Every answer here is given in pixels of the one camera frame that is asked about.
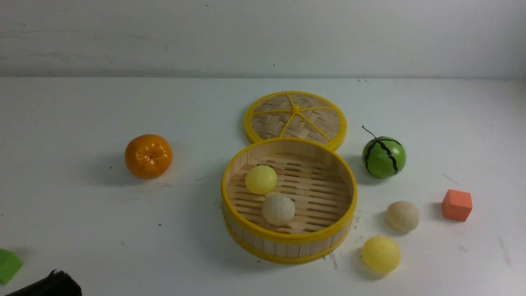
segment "yellow ball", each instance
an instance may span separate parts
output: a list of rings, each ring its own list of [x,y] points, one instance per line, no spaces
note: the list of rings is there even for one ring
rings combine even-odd
[[[400,249],[392,239],[375,236],[363,244],[362,259],[370,270],[388,273],[398,267],[401,254]]]
[[[255,166],[245,177],[245,186],[253,194],[267,194],[274,189],[278,175],[266,165]]]

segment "watermelon stem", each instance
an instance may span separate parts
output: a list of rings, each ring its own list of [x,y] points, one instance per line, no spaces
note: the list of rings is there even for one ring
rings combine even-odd
[[[365,128],[365,126],[362,125],[362,129],[366,130],[366,131],[367,131],[368,133],[370,133],[373,137],[375,137],[375,140],[376,140],[376,141],[378,141],[378,138],[375,136],[375,134],[369,132],[369,131]]]

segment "green block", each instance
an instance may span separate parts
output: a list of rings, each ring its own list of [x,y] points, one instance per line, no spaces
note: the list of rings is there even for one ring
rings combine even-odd
[[[0,283],[7,284],[22,267],[18,256],[4,249],[0,249]]]

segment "orange block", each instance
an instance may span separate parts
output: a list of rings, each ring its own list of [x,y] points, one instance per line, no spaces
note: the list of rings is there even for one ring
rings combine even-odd
[[[469,192],[449,189],[442,201],[442,215],[446,219],[464,222],[472,208],[473,203]]]

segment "white tabletop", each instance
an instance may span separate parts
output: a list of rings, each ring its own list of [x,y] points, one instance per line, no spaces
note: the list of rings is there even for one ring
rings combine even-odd
[[[247,140],[242,117],[268,93],[312,92],[338,105],[337,152],[358,181],[348,238],[304,265],[259,260],[228,235],[220,177]],[[0,248],[25,265],[0,294],[68,272],[84,295],[524,295],[526,83],[455,80],[0,79]],[[403,171],[385,182],[360,163],[371,136],[399,140]],[[134,137],[154,133],[175,162],[141,183],[124,165]],[[465,223],[442,218],[447,189],[469,191]],[[400,236],[382,212],[415,203]],[[371,277],[360,248],[398,242],[400,266]]]

